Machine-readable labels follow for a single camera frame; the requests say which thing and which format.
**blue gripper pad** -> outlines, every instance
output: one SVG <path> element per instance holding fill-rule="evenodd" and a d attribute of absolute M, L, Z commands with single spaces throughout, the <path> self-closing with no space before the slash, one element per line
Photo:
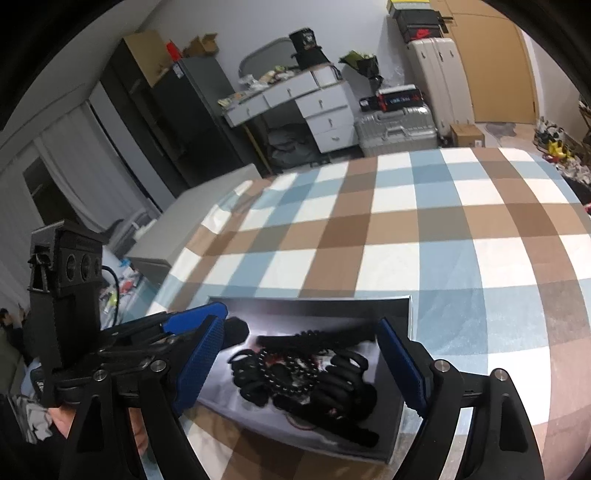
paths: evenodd
<path fill-rule="evenodd" d="M 225 320 L 226 316 L 228 316 L 228 309 L 223 303 L 217 301 L 196 309 L 186 310 L 172 315 L 162 324 L 162 330 L 166 333 L 180 335 L 198 328 L 208 315 L 214 315 L 220 320 Z"/>
<path fill-rule="evenodd" d="M 430 393 L 425 377 L 386 319 L 379 321 L 376 336 L 382 356 L 406 405 L 425 418 Z"/>
<path fill-rule="evenodd" d="M 216 318 L 212 322 L 178 375 L 177 398 L 173 403 L 177 414 L 195 405 L 213 362 L 222 348 L 223 323 L 224 320 L 221 318 Z"/>

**plaid bedspread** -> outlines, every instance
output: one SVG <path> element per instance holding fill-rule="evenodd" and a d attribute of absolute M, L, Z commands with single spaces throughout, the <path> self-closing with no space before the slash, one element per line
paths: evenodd
<path fill-rule="evenodd" d="M 505 368 L 548 480 L 591 444 L 591 222 L 552 165 L 512 149 L 385 155 L 246 182 L 199 226 L 151 312 L 209 296 L 413 297 L 416 339 L 459 370 Z M 391 466 L 303 452 L 187 412 L 212 480 L 391 478 Z M 463 412 L 442 478 L 454 478 Z"/>

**cardboard box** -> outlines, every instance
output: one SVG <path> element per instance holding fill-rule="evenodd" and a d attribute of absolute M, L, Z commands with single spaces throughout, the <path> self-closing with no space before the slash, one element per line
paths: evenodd
<path fill-rule="evenodd" d="M 221 301 L 228 308 L 228 317 L 244 320 L 250 335 L 245 343 L 220 352 L 197 401 L 218 414 L 233 420 L 253 432 L 311 452 L 388 463 L 399 434 L 403 400 L 376 342 L 362 342 L 352 348 L 369 362 L 363 380 L 373 384 L 378 402 L 372 414 L 359 425 L 379 434 L 374 448 L 363 447 L 320 428 L 298 429 L 288 417 L 269 401 L 263 408 L 243 399 L 233 383 L 228 359 L 235 353 L 254 345 L 259 335 L 294 335 L 305 330 L 335 330 L 388 316 L 408 325 L 413 338 L 412 304 L 410 297 L 396 299 L 230 299 Z"/>
<path fill-rule="evenodd" d="M 484 133 L 476 125 L 452 125 L 454 147 L 484 147 Z"/>
<path fill-rule="evenodd" d="M 185 57 L 205 57 L 215 55 L 219 51 L 216 43 L 217 33 L 207 33 L 203 38 L 195 37 L 183 50 Z"/>
<path fill-rule="evenodd" d="M 173 59 L 156 30 L 146 30 L 123 37 L 148 84 L 153 87 L 164 76 Z"/>

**silver suitcase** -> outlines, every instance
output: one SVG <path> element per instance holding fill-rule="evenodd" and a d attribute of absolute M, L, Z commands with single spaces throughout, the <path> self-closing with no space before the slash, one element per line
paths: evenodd
<path fill-rule="evenodd" d="M 437 148 L 437 128 L 427 106 L 374 112 L 355 120 L 366 157 Z"/>

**wooden door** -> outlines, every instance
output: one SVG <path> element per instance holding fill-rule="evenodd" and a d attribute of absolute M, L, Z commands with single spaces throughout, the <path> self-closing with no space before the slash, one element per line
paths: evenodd
<path fill-rule="evenodd" d="M 521 30 L 480 0 L 431 0 L 462 56 L 476 122 L 534 124 L 537 94 Z"/>

